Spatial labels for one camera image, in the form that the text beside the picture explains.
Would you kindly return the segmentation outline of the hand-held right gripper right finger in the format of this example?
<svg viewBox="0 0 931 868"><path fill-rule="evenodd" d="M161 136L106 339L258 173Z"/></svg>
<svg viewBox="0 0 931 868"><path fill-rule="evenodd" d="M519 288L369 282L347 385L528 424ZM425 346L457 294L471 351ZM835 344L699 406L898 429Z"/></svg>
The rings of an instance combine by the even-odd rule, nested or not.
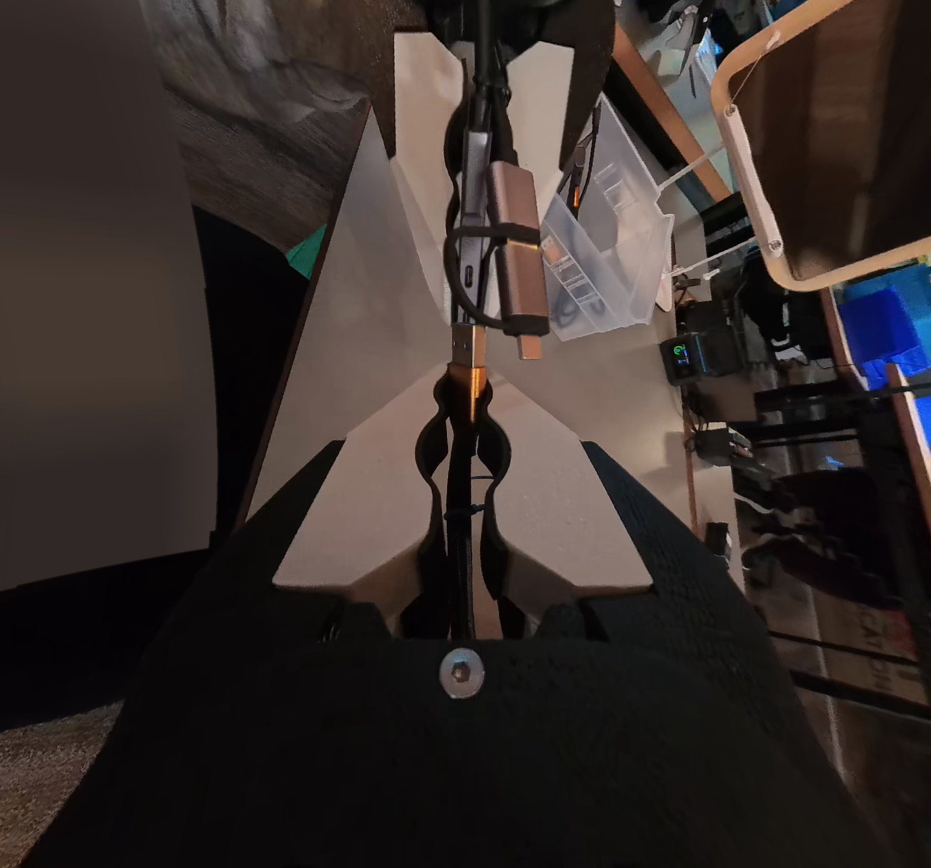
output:
<svg viewBox="0 0 931 868"><path fill-rule="evenodd" d="M551 606L648 593L653 577L576 433L496 374L483 415L480 635L521 638Z"/></svg>

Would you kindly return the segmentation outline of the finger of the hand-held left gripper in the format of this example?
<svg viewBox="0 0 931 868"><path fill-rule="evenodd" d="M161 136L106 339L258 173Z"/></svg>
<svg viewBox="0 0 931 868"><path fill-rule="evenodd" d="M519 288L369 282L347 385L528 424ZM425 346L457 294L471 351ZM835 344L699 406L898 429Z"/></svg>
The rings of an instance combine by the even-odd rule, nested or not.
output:
<svg viewBox="0 0 931 868"><path fill-rule="evenodd" d="M521 167L532 174L559 169L575 51L538 42L508 65L507 107Z"/></svg>
<svg viewBox="0 0 931 868"><path fill-rule="evenodd" d="M448 324L450 293L442 247L452 183L444 144L463 98L463 65L429 32L395 33L393 55L393 173L427 288Z"/></svg>

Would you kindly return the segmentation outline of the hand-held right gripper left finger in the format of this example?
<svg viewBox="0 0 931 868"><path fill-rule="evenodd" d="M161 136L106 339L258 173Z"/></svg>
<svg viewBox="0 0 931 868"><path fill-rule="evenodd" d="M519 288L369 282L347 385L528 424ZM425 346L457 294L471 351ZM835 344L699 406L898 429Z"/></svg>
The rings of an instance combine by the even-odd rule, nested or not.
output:
<svg viewBox="0 0 931 868"><path fill-rule="evenodd" d="M404 636L451 622L451 561L436 473L449 454L439 364L348 433L273 577L285 591L377 606Z"/></svg>

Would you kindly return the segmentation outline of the clear plastic bin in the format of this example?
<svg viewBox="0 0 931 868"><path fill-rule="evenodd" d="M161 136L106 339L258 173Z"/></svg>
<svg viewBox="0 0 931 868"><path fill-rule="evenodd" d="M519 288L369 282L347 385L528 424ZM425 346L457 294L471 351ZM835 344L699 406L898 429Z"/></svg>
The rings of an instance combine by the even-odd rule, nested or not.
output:
<svg viewBox="0 0 931 868"><path fill-rule="evenodd" d="M566 191L541 226L550 330L581 339L652 319L674 217L659 206L658 184L600 95L593 176L576 221Z"/></svg>

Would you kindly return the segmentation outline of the black orange-plug cable blue tie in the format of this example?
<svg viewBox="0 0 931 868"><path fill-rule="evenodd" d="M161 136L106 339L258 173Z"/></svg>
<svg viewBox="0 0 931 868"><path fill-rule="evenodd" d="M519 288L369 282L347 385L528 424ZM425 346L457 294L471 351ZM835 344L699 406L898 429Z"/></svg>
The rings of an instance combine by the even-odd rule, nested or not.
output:
<svg viewBox="0 0 931 868"><path fill-rule="evenodd" d="M451 357L445 402L452 431L446 490L445 522L451 561L450 636L471 640L476 635L473 596L472 461L478 452L482 399L487 373L484 327L458 324L451 328Z"/></svg>

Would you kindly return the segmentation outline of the black charger box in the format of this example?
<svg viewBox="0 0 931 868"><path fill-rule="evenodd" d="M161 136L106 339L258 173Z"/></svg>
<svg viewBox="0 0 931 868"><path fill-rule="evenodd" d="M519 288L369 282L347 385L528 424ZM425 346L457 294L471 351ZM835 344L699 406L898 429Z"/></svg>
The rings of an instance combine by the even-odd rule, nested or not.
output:
<svg viewBox="0 0 931 868"><path fill-rule="evenodd" d="M696 431L692 436L692 452L712 466L735 467L753 460L750 441L726 425Z"/></svg>

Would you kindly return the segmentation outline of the white tablet stand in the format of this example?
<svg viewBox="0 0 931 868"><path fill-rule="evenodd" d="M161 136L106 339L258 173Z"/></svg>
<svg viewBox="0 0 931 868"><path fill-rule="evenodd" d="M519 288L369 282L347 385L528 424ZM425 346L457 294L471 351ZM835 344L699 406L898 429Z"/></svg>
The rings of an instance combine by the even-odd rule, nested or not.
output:
<svg viewBox="0 0 931 868"><path fill-rule="evenodd" d="M672 164L658 178L659 204L674 217L658 287L658 308L670 312L689 291L703 298L708 283L737 257L769 253L754 233L723 141L695 160Z"/></svg>

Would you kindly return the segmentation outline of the black power station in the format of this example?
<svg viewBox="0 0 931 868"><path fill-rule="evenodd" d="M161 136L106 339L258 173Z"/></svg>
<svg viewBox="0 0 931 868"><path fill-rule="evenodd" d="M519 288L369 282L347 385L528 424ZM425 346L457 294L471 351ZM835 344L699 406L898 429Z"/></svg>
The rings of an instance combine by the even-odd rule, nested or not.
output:
<svg viewBox="0 0 931 868"><path fill-rule="evenodd" d="M667 380L673 387L742 373L747 364L731 327L685 332L658 345Z"/></svg>

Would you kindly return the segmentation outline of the dark office desk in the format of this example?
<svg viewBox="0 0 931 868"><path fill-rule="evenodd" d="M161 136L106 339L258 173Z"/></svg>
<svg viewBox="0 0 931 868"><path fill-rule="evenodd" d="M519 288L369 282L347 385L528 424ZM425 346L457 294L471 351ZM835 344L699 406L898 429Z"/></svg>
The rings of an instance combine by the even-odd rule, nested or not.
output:
<svg viewBox="0 0 931 868"><path fill-rule="evenodd" d="M889 363L886 384L870 390L853 360L833 290L823 289L819 295L836 376L756 394L758 416L776 414L781 421L751 422L751 441L758 448L858 443L878 488L917 665L929 680L929 443L917 409L929 381L909 383L900 368Z"/></svg>

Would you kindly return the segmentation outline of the large blue plastic bin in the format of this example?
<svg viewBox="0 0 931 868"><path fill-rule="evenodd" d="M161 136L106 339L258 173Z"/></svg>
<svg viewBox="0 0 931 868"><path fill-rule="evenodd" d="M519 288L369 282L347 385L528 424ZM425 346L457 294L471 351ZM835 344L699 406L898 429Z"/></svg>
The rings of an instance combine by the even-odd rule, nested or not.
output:
<svg viewBox="0 0 931 868"><path fill-rule="evenodd" d="M845 296L839 316L851 359L870 390L887 385L886 368L895 364L904 377L929 370L929 339L922 319L896 285Z"/></svg>

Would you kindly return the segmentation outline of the tablet with pale frame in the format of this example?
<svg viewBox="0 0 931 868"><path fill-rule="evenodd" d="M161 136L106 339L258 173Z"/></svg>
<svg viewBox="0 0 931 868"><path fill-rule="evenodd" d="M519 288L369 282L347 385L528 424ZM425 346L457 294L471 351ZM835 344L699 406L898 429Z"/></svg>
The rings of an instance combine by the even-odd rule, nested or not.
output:
<svg viewBox="0 0 931 868"><path fill-rule="evenodd" d="M718 68L711 106L777 284L929 255L929 37L929 0L808 0Z"/></svg>

